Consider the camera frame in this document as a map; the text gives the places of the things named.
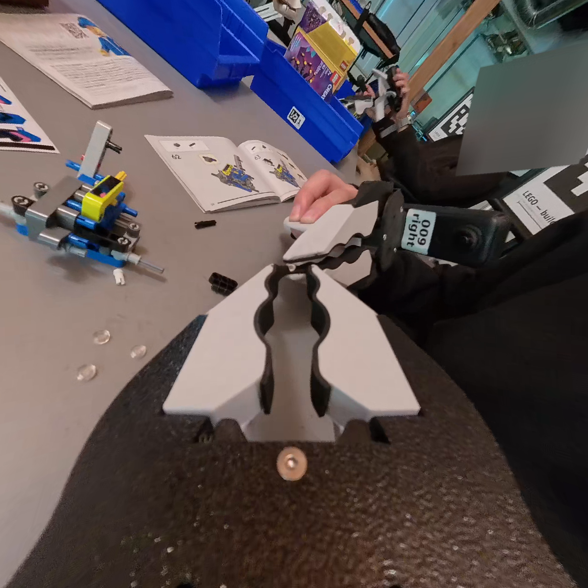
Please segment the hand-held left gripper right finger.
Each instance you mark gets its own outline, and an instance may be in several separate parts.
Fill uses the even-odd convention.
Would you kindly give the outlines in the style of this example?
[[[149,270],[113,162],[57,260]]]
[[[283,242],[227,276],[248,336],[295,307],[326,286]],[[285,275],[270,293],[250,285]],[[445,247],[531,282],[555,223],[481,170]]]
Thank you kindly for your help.
[[[408,417],[421,407],[378,314],[312,265],[312,404],[341,435],[353,421]]]

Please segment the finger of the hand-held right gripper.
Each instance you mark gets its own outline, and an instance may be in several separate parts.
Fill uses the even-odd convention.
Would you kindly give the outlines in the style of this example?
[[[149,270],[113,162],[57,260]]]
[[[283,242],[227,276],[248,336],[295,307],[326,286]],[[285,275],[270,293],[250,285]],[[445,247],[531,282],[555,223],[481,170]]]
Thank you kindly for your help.
[[[378,204],[368,203],[354,207],[351,204],[334,205],[316,222],[302,224],[286,218],[285,229],[298,236],[283,254],[286,264],[301,264],[323,259],[338,246],[345,246],[352,239],[363,239],[372,233],[378,219]]]
[[[376,249],[359,237],[340,243],[316,265],[331,277],[378,277]]]

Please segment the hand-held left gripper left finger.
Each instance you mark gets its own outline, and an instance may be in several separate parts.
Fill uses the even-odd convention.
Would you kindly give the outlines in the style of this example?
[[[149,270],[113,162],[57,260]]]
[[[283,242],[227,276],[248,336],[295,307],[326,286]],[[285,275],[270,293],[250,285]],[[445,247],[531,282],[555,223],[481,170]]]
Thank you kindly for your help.
[[[274,396],[271,350],[265,335],[274,323],[277,266],[270,264],[206,315],[163,404],[166,415],[225,419],[245,430],[270,414]]]

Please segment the another person's forearm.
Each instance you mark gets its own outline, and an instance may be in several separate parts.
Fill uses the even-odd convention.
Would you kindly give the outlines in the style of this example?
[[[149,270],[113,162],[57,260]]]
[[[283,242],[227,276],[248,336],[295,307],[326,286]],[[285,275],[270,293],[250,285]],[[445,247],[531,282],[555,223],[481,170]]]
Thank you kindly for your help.
[[[387,160],[378,164],[381,180],[401,185],[425,203],[440,200],[456,187],[462,136],[422,142],[412,125],[397,130],[389,118],[373,122],[371,128],[387,154]]]

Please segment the open lego instruction booklet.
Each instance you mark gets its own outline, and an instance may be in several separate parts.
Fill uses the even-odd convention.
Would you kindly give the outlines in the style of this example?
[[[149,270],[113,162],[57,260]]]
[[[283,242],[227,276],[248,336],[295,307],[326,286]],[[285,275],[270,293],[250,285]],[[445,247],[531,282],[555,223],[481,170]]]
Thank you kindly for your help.
[[[266,141],[236,145],[219,136],[145,139],[205,213],[284,203],[307,182],[289,155]]]

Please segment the yellow purple lego box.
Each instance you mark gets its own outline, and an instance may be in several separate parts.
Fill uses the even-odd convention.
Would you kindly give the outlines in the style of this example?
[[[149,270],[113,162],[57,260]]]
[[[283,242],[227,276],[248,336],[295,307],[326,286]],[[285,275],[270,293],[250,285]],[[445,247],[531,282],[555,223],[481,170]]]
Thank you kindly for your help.
[[[351,37],[352,30],[328,1],[306,1],[305,10],[299,26],[305,32],[312,32],[323,24],[328,24],[338,35]]]
[[[323,24],[306,32],[298,26],[285,52],[285,59],[329,103],[347,79],[360,49],[357,37]]]

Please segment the blue yellow grey lego model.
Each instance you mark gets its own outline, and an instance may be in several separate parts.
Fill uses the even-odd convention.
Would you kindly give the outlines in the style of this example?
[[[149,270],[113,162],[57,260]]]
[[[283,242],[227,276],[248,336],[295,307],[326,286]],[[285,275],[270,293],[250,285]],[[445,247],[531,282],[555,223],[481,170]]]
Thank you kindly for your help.
[[[1,202],[1,216],[29,241],[111,266],[114,274],[131,264],[162,275],[163,268],[136,253],[141,225],[138,211],[126,203],[126,173],[100,173],[107,151],[122,152],[112,133],[110,125],[97,121],[80,162],[66,162],[75,176],[53,186],[34,183],[32,195]]]

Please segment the lego sticker sheet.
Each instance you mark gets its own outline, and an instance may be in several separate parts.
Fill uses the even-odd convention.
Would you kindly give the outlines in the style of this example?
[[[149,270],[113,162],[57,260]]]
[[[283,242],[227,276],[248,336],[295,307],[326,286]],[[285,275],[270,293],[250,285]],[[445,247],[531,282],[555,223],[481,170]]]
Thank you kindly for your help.
[[[1,151],[59,153],[55,144],[34,121],[3,79],[1,79]]]

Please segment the person's right hand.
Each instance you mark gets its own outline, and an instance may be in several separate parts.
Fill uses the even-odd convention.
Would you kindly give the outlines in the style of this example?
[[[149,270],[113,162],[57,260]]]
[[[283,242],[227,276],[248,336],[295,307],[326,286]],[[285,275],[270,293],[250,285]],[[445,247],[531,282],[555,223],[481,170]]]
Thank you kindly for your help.
[[[327,170],[314,173],[293,200],[289,220],[312,224],[335,205],[354,199],[358,188]]]

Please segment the white printed sign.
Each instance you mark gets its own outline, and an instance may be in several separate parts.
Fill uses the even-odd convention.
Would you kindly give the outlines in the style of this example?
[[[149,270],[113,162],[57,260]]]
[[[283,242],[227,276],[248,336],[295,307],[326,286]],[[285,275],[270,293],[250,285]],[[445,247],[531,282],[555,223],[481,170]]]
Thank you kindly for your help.
[[[587,157],[574,165],[549,168],[503,199],[531,233],[587,209]]]

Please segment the black white marker tag sign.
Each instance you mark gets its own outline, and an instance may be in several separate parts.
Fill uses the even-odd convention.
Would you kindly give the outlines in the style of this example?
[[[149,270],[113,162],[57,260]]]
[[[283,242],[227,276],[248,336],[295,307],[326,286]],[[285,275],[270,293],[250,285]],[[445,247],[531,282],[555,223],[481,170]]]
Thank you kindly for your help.
[[[427,126],[424,136],[429,142],[436,142],[450,136],[461,136],[469,115],[474,87],[471,87],[440,119]]]

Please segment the blue plastic bin with tag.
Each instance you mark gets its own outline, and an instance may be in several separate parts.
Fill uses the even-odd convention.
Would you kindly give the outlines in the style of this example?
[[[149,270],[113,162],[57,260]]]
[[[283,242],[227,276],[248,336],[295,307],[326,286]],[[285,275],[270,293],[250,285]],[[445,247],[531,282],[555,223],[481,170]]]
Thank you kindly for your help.
[[[251,90],[327,161],[338,164],[356,146],[363,126],[336,98],[321,99],[285,52],[267,39]]]

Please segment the person's black jacket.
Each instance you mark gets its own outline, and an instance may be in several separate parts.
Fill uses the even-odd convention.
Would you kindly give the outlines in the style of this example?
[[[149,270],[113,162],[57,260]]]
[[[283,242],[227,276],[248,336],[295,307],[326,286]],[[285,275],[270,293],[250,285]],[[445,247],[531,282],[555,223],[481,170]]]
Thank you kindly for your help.
[[[479,269],[399,251],[359,298],[466,393],[553,553],[587,587],[587,211]]]

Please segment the closed white booklet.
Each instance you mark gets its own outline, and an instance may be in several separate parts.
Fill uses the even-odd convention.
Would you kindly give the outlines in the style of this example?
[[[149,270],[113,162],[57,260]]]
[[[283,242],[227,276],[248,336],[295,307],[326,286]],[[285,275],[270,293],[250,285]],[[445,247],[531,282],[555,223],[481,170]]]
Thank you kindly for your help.
[[[2,13],[1,42],[91,109],[173,92],[113,38],[74,13]]]

